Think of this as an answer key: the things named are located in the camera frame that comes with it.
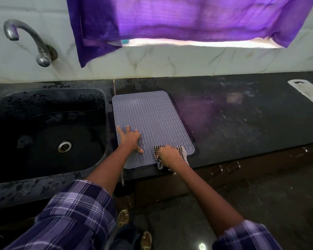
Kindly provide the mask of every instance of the tiled floor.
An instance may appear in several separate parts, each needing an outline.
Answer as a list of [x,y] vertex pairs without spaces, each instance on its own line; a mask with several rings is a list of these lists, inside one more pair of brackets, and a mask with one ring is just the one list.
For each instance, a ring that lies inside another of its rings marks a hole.
[[[313,249],[313,165],[222,186],[217,191],[245,218],[265,224],[284,249]],[[192,196],[137,208],[134,223],[155,250],[207,249],[216,239]]]

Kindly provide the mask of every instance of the purple plaid sleeve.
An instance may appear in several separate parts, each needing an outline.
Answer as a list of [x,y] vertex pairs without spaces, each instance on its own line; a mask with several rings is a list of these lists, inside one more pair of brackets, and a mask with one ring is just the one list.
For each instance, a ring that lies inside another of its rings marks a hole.
[[277,241],[262,224],[249,220],[225,231],[212,245],[213,250],[281,250]]
[[99,185],[75,180],[5,250],[100,249],[116,226],[115,202]]

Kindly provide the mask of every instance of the wavy ridge pattern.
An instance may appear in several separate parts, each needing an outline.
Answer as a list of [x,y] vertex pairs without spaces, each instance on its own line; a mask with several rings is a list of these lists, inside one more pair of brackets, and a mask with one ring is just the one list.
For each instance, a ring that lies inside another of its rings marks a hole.
[[117,95],[113,97],[115,124],[138,129],[143,154],[132,153],[124,168],[133,169],[155,164],[153,146],[183,146],[188,155],[195,148],[168,96],[164,91]]

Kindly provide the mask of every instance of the hand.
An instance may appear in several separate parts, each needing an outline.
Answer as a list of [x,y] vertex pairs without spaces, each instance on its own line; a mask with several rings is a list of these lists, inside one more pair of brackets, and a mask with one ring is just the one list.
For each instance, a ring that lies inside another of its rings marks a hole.
[[130,131],[130,127],[126,127],[126,133],[122,131],[122,129],[117,126],[117,132],[119,133],[119,137],[121,139],[120,145],[122,146],[130,146],[133,151],[138,153],[143,153],[144,151],[138,147],[138,139],[140,138],[140,132],[135,130],[134,132]]
[[161,157],[162,165],[170,168],[175,172],[177,172],[177,167],[179,165],[182,166],[181,162],[184,162],[183,158],[179,154],[179,151],[176,148],[171,147],[170,145],[160,147],[158,155]]

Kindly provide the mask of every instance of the black sink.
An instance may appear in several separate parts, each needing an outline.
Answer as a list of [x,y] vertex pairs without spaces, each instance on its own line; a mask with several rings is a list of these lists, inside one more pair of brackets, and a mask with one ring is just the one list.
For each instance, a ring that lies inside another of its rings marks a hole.
[[28,89],[0,98],[0,183],[90,168],[106,146],[100,89]]

